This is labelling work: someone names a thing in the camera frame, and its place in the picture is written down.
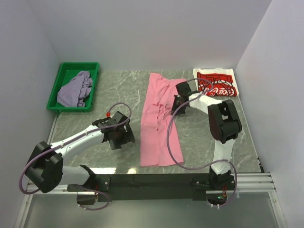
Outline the pink t-shirt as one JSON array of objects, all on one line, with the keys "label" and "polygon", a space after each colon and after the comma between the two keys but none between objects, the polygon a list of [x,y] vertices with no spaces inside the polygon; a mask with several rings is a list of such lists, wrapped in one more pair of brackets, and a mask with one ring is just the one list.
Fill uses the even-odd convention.
[{"label": "pink t-shirt", "polygon": [[184,163],[179,137],[171,124],[169,141],[174,160],[167,147],[167,129],[176,85],[185,79],[166,79],[161,74],[150,73],[149,84],[142,110],[140,129],[140,162],[142,167],[171,166]]}]

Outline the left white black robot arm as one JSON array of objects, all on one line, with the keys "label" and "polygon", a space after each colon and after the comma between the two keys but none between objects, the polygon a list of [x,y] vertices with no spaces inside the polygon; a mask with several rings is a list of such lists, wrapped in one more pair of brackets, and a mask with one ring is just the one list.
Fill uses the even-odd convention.
[{"label": "left white black robot arm", "polygon": [[23,174],[43,193],[58,185],[77,185],[85,191],[97,190],[96,174],[86,165],[68,167],[66,161],[97,144],[108,142],[111,149],[135,142],[130,119],[117,111],[113,116],[94,121],[81,132],[52,144],[38,143]]}]

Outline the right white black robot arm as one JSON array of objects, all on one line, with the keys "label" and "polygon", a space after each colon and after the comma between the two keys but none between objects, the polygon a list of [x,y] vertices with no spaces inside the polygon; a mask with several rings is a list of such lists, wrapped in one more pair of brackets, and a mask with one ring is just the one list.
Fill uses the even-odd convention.
[{"label": "right white black robot arm", "polygon": [[169,134],[174,116],[185,114],[186,108],[191,107],[208,115],[209,130],[214,139],[213,162],[209,164],[209,176],[207,186],[211,189],[222,189],[229,183],[236,183],[231,175],[233,167],[230,159],[232,149],[238,134],[242,131],[242,124],[235,104],[228,99],[221,101],[207,95],[204,92],[192,91],[188,82],[176,85],[177,95],[171,109],[171,119],[167,128],[166,143],[172,160],[186,170],[199,170],[199,168],[187,168],[182,166],[173,156],[170,149]]}]

